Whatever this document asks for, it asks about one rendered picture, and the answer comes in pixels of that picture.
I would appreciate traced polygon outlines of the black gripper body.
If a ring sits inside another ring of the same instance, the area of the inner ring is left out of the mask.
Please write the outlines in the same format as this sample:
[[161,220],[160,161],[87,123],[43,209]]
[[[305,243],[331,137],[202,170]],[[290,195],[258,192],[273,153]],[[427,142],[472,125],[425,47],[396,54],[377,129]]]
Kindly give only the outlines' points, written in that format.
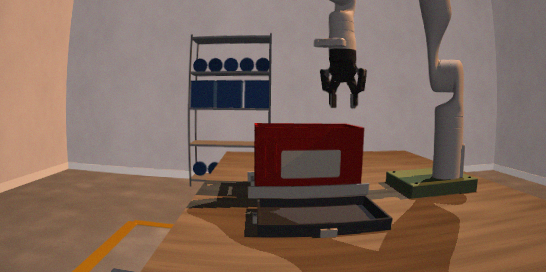
[[357,73],[355,71],[357,68],[356,50],[344,48],[329,49],[329,62],[329,72],[331,75],[334,69],[338,69],[338,75],[335,80],[336,82],[346,82],[344,75],[342,75],[341,72],[342,69],[347,70],[350,80],[352,80]]

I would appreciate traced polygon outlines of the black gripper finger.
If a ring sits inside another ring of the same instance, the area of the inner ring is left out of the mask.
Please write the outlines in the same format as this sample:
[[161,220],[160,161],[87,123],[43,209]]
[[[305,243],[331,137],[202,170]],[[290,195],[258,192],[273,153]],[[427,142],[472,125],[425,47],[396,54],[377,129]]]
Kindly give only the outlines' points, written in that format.
[[331,108],[337,107],[337,94],[335,93],[337,91],[338,86],[340,85],[339,82],[335,82],[337,75],[338,75],[338,69],[334,69],[331,80],[329,80],[329,76],[330,76],[329,69],[320,70],[322,90],[329,93],[329,105]]
[[366,83],[367,70],[363,68],[356,68],[355,71],[357,72],[357,75],[358,75],[357,82],[355,80],[355,77],[352,80],[350,80],[347,70],[342,69],[342,74],[344,75],[346,83],[349,86],[350,91],[352,93],[350,94],[350,108],[356,108],[356,106],[358,106],[358,93],[365,90],[365,83]]

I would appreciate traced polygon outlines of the red bottle crate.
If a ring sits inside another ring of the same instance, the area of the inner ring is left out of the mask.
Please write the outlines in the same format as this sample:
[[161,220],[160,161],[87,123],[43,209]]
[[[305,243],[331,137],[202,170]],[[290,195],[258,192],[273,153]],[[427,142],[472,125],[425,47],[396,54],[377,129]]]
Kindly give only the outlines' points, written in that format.
[[254,123],[256,186],[358,184],[363,155],[350,124]]

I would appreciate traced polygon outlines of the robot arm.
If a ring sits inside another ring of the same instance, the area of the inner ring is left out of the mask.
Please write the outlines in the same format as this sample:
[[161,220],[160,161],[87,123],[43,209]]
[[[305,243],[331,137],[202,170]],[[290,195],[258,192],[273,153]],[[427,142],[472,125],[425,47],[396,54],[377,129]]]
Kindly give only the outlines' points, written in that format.
[[[315,39],[314,46],[356,50],[353,20],[356,0],[330,1],[336,3],[334,11],[344,12],[330,13],[329,38]],[[445,180],[463,178],[463,66],[459,60],[438,59],[440,43],[452,15],[450,0],[419,0],[419,4],[427,42],[431,89],[454,93],[449,101],[435,107],[432,177]]]

